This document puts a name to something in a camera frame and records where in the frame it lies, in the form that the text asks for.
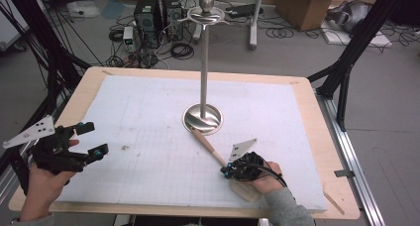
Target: wooden table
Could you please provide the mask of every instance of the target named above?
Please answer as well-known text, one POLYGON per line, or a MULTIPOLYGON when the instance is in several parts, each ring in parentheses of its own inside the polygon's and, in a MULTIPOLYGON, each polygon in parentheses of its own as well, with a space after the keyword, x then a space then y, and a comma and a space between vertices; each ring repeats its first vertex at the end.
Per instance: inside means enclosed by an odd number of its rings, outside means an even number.
MULTIPOLYGON (((91 67, 84 74, 56 124, 69 126, 81 121, 95 98, 102 80, 107 75, 200 79, 200 72, 198 71, 91 67)), ((343 166, 338 157, 313 89, 306 78, 215 72, 208 73, 208 78, 210 80, 247 81, 290 85, 293 88, 294 95, 299 106, 299 112, 303 120, 308 142, 328 203, 327 211, 312 212, 312 216, 314 218, 324 219, 357 219, 360 217, 359 207, 356 203, 348 180, 345 177, 336 177, 334 174, 335 170, 341 170, 343 166)), ((22 209, 24 201, 25 195, 19 187, 9 203, 9 208, 11 210, 19 211, 22 209)), ((73 202, 55 202, 51 207, 51 211, 203 217, 268 217, 267 211, 256 209, 73 202)))

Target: metal bar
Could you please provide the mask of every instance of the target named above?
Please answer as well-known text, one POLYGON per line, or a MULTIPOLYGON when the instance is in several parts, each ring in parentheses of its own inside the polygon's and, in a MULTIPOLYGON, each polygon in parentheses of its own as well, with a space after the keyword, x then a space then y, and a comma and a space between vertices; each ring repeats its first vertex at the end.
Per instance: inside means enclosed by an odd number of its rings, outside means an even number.
POLYGON ((201 98, 200 118, 206 119, 206 98, 207 98, 207 73, 209 63, 209 29, 210 26, 203 25, 201 40, 201 98))
POLYGON ((372 226, 384 226, 385 223, 383 222, 382 215, 380 214, 379 208, 377 207, 377 204, 370 191, 368 181, 365 178, 363 169, 359 163, 358 157, 356 156, 355 150, 353 149, 352 143, 350 142, 349 135, 341 130, 340 125, 336 121, 336 105, 334 104, 333 100, 325 98, 322 99, 329 114, 328 117, 336 134, 337 141, 339 142, 340 150, 346 161, 347 168, 352 170, 355 174, 355 176, 352 177, 352 180, 364 206, 367 219, 372 226))

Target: metal stand base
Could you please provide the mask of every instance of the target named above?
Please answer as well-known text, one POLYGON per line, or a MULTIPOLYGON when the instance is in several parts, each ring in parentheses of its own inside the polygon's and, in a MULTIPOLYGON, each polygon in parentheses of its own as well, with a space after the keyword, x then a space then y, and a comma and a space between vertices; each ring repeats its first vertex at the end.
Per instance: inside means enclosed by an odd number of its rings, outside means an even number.
POLYGON ((203 135, 212 135, 216 133, 223 124, 222 112, 213 105, 206 104, 206 111, 201 118, 200 104, 190 106, 182 115, 184 127, 191 131, 191 127, 199 130, 203 135))

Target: human hand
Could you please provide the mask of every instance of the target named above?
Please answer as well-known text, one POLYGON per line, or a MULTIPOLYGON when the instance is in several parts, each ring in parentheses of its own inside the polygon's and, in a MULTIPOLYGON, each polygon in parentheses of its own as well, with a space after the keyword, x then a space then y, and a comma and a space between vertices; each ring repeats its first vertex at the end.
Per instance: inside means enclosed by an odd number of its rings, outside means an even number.
MULTIPOLYGON (((264 163, 265 167, 271 168, 276 173, 281 173, 281 168, 278 163, 268 162, 264 163)), ((267 172, 262 172, 258 179, 249 181, 248 184, 252 185, 256 190, 262 194, 267 194, 277 189, 283 189, 283 185, 267 172)))
MULTIPOLYGON (((70 140, 70 146, 78 140, 70 140)), ((50 205, 59 197, 65 184, 75 172, 62 171, 55 175, 46 169, 39 169, 36 164, 30 168, 27 198, 22 208, 19 221, 30 221, 49 215, 50 205)))

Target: metal rod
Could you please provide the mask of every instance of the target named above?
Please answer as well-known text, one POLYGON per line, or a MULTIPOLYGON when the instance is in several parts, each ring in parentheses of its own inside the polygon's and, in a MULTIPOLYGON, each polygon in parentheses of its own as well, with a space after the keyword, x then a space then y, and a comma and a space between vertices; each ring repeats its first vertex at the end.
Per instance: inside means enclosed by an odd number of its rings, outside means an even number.
POLYGON ((207 98, 207 72, 209 62, 209 26, 202 25, 201 32, 201 100, 200 100, 200 118, 206 118, 206 98, 207 98))

